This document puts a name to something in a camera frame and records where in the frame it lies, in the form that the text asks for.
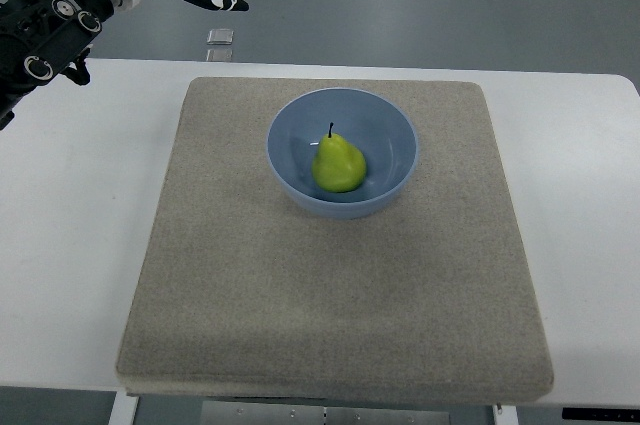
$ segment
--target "blue bowl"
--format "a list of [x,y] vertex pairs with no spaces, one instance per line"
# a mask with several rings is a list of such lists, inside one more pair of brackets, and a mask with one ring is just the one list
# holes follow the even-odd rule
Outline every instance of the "blue bowl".
[[[321,189],[311,175],[318,142],[329,131],[362,151],[367,175],[345,193]],[[301,95],[275,116],[267,133],[269,165],[285,192],[323,217],[351,219],[374,213],[400,193],[418,163],[418,135],[407,115],[384,98],[352,88]]]

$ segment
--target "white table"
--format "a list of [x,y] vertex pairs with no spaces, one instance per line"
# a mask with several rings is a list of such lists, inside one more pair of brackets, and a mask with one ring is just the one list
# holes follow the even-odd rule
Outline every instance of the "white table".
[[119,390],[114,364],[198,76],[461,80],[486,95],[556,374],[640,406],[640,97],[610,75],[90,60],[0,133],[0,385]]

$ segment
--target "pear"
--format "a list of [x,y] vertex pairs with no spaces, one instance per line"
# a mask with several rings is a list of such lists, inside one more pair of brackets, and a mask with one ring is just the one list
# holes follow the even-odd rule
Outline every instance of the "pear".
[[318,186],[327,192],[350,192],[364,181],[367,162],[355,145],[337,133],[331,133],[332,128],[333,122],[329,125],[329,133],[318,144],[311,174]]

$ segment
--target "gray felt pad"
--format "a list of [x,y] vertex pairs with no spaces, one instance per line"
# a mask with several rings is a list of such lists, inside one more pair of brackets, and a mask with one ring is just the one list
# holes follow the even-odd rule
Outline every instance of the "gray felt pad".
[[[386,209],[300,209],[265,156],[318,88],[382,95],[421,160]],[[368,403],[531,401],[553,372],[482,90],[472,83],[199,78],[166,175],[117,373],[132,393]]]

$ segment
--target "floor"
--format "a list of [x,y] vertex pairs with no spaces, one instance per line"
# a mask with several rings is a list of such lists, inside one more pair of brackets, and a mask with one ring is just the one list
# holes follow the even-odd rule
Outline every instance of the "floor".
[[[240,13],[143,0],[105,24],[92,56],[204,61],[209,30],[230,28],[235,62],[607,73],[640,90],[639,0],[247,1]],[[108,423],[112,394],[50,393],[0,388],[0,423]],[[25,418],[34,402],[48,417]],[[135,423],[196,424],[200,406],[143,397]],[[560,410],[523,408],[520,422],[560,423]]]

